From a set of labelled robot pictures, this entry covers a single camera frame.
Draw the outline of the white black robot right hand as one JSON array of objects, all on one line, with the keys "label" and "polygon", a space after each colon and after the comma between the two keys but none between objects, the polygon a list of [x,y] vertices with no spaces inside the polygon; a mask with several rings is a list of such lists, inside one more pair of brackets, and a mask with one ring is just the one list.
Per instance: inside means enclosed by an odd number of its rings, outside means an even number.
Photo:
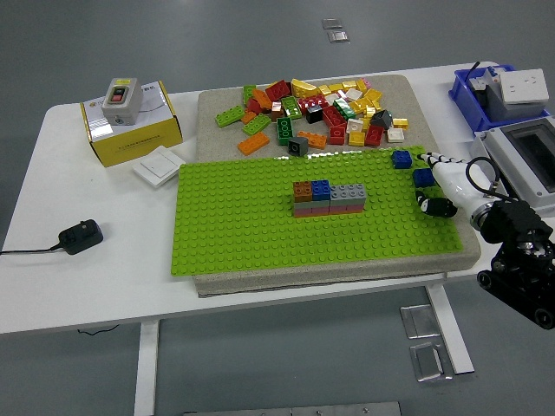
[{"label": "white black robot right hand", "polygon": [[494,198],[487,198],[483,191],[471,184],[467,168],[473,182],[481,187],[489,186],[486,175],[477,165],[470,166],[464,160],[448,158],[439,153],[424,153],[418,156],[431,168],[435,182],[443,191],[444,198],[429,198],[421,191],[415,196],[421,210],[429,216],[451,218],[462,209],[471,222],[482,219],[491,210]]}]

